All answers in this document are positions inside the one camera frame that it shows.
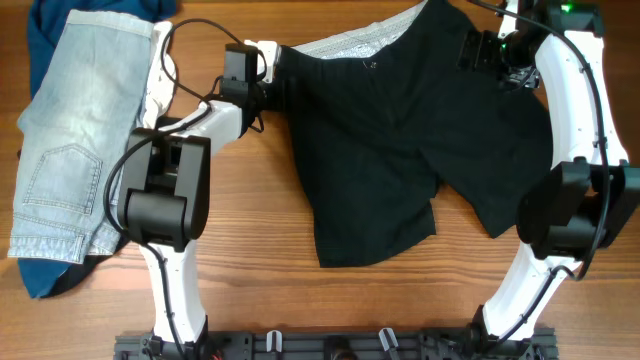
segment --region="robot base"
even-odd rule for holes
[[[528,349],[519,357],[501,355],[462,355],[467,328],[427,329],[398,333],[397,348],[384,351],[377,333],[291,333],[281,335],[281,352],[267,344],[266,334],[249,332],[209,332],[209,339],[220,360],[332,360],[345,358],[327,352],[328,340],[347,339],[358,360],[558,360],[554,329],[536,329]],[[116,338],[114,360],[148,360],[144,351],[151,334]]]

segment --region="table top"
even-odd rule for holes
[[[173,20],[202,17],[241,39],[302,44],[383,20],[415,3],[186,2]],[[499,27],[491,13],[462,0],[452,3],[479,28]],[[640,5],[601,3],[614,118],[638,164],[635,14]],[[6,258],[22,143],[15,124],[29,104],[27,13],[24,1],[0,6],[0,357],[111,358],[116,335],[148,331],[154,322],[149,276],[135,246],[98,266],[76,289],[46,300],[29,299],[15,259]],[[206,92],[222,73],[227,41],[210,27],[180,29],[171,55],[181,81]],[[187,115],[195,105],[178,92],[170,115]],[[473,209],[448,186],[432,201],[437,236],[378,265],[321,269],[286,120],[268,114],[265,127],[263,134],[249,132],[212,160],[209,220],[198,240],[200,294],[211,330],[460,327],[496,291],[518,248],[515,229],[488,238]],[[539,324],[556,328],[563,360],[640,357],[639,238],[636,214],[613,246],[598,253],[588,279],[563,284],[546,307]]]

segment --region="denim jeans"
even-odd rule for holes
[[[127,14],[69,14],[18,120],[24,143],[9,256],[82,263],[113,252],[119,234],[105,220],[102,193],[141,112],[152,31]]]

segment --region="wooden table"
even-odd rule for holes
[[[114,337],[148,331],[154,308],[148,272],[134,246],[106,261],[77,289],[30,300],[14,259],[7,259],[21,133],[29,103],[25,0],[0,6],[0,358],[107,359]],[[492,14],[453,1],[480,28]],[[606,77],[623,143],[638,164],[640,83],[637,2],[602,1],[607,25]],[[300,44],[385,19],[415,1],[185,3],[176,21],[214,19],[241,39]],[[209,89],[222,73],[227,39],[205,26],[181,29],[171,51],[181,80]],[[170,114],[196,101],[180,92]],[[321,269],[311,209],[292,161],[287,124],[265,119],[212,161],[209,223],[199,240],[202,301],[212,330],[375,330],[464,326],[497,289],[518,247],[515,230],[489,239],[471,207],[445,187],[432,201],[438,236],[382,264]],[[557,329],[562,359],[640,358],[640,215],[588,280],[563,284],[540,324]]]

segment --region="black cloth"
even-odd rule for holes
[[[363,266],[435,234],[439,180],[491,237],[551,166],[549,114],[530,90],[457,69],[471,21],[429,0],[367,59],[320,60],[283,47],[277,76],[323,267]]]

